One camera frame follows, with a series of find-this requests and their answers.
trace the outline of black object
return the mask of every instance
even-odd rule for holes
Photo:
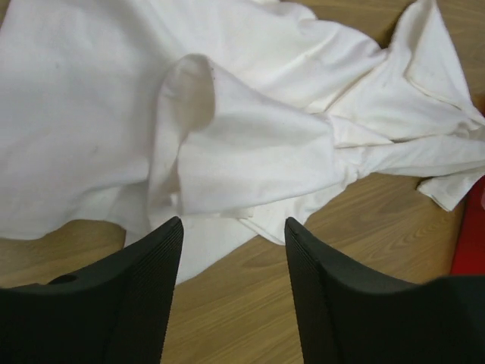
[[[179,218],[47,285],[0,290],[0,363],[160,363]]]
[[[485,277],[424,285],[370,269],[286,221],[305,363],[485,363]]]

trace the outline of wood grain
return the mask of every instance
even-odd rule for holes
[[[0,0],[0,19],[7,1]],[[385,46],[407,0],[306,0]],[[485,92],[483,0],[440,2],[472,93]],[[424,282],[449,271],[462,206],[447,213],[416,192],[419,180],[360,180],[314,214],[307,227],[389,275]],[[0,240],[0,286],[46,282],[121,248],[112,224],[73,221],[40,240]],[[165,342],[168,363],[301,363],[284,248],[256,238],[175,290]]]

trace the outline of fabric fold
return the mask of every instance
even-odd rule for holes
[[[434,0],[388,49],[277,0],[11,0],[0,110],[0,236],[182,215],[178,283],[372,172],[436,176],[448,210],[485,172]]]

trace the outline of white cloth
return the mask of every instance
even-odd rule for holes
[[[485,173],[433,0],[384,50],[275,0],[11,0],[0,112],[0,236],[181,215],[179,283],[371,172],[444,176],[419,190],[448,210]]]

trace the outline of red object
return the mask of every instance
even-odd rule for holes
[[[482,177],[468,193],[452,275],[485,275],[485,209],[481,205],[484,191]]]

